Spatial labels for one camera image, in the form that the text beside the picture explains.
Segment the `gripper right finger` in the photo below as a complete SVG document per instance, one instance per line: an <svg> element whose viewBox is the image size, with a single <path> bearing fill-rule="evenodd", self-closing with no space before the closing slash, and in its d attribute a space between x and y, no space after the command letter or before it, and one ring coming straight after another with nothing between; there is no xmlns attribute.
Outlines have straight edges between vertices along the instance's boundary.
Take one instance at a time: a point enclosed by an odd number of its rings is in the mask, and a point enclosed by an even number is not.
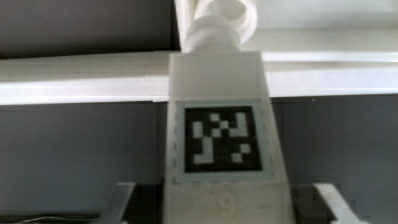
<svg viewBox="0 0 398 224"><path fill-rule="evenodd" d="M357 217L331 183L293 186L293 210L297 224L371 224Z"/></svg>

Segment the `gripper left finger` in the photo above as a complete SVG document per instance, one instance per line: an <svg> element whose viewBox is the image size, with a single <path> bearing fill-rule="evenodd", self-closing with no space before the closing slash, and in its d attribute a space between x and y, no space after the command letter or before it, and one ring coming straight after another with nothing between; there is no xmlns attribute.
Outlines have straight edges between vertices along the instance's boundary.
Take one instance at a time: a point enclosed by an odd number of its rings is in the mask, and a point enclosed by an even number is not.
<svg viewBox="0 0 398 224"><path fill-rule="evenodd" d="M158 184L119 182L93 224L160 224L162 187Z"/></svg>

